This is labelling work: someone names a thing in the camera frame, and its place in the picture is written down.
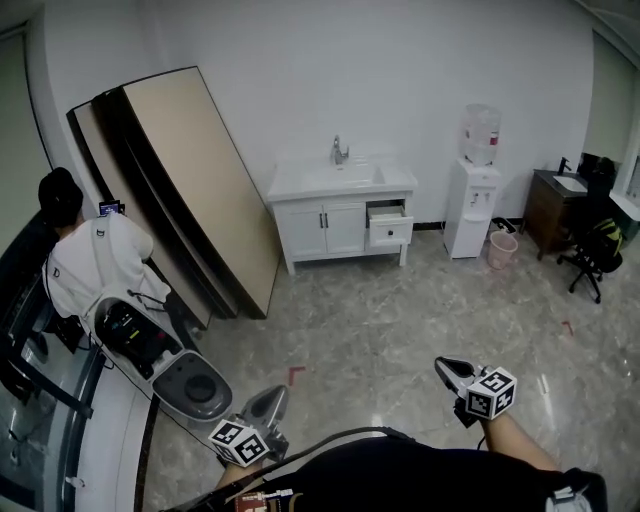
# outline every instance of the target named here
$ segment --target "wooden desk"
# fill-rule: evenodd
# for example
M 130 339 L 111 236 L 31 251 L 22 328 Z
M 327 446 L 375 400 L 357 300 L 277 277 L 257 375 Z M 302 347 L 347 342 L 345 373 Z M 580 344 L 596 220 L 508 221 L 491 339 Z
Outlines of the wooden desk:
M 522 230 L 527 230 L 540 249 L 538 259 L 548 252 L 566 249 L 569 236 L 586 203 L 586 192 L 572 192 L 554 178 L 555 171 L 533 171 Z

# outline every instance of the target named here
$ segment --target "cabinet drawer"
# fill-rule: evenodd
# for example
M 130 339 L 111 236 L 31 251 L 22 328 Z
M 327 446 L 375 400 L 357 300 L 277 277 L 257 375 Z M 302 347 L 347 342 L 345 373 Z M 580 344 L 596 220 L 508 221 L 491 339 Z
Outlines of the cabinet drawer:
M 369 246 L 386 247 L 411 242 L 413 217 L 402 206 L 369 208 Z

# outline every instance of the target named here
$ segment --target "red floor marker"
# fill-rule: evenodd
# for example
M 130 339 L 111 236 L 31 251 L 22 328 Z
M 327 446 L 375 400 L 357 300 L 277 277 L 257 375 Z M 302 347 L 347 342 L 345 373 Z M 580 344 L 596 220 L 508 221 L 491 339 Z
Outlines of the red floor marker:
M 566 325 L 569 328 L 569 334 L 573 336 L 573 329 L 571 328 L 571 322 L 569 322 L 568 320 L 565 320 L 564 322 L 562 322 L 562 325 Z
M 296 374 L 296 372 L 303 372 L 306 369 L 306 366 L 291 366 L 289 368 L 289 386 L 293 386 L 293 376 Z

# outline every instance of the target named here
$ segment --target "pink trash bin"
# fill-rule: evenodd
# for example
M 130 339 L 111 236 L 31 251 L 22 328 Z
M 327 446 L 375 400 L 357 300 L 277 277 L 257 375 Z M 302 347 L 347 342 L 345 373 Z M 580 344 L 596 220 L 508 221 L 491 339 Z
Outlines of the pink trash bin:
M 507 266 L 511 255 L 518 250 L 518 241 L 513 235 L 504 231 L 494 231 L 489 237 L 489 254 L 487 261 L 496 270 L 502 270 Z

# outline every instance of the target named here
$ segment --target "office chair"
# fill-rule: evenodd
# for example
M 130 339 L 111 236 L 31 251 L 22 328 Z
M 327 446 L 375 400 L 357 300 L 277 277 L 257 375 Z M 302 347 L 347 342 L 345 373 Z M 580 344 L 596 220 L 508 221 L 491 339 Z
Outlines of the office chair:
M 558 265 L 567 261 L 580 269 L 580 274 L 569 286 L 569 293 L 575 291 L 578 281 L 586 275 L 596 291 L 596 304 L 602 301 L 597 281 L 602 281 L 603 274 L 613 272 L 622 265 L 622 234 L 610 217 L 609 192 L 612 185 L 611 174 L 592 175 L 587 189 L 584 221 L 573 233 L 576 254 L 558 257 Z

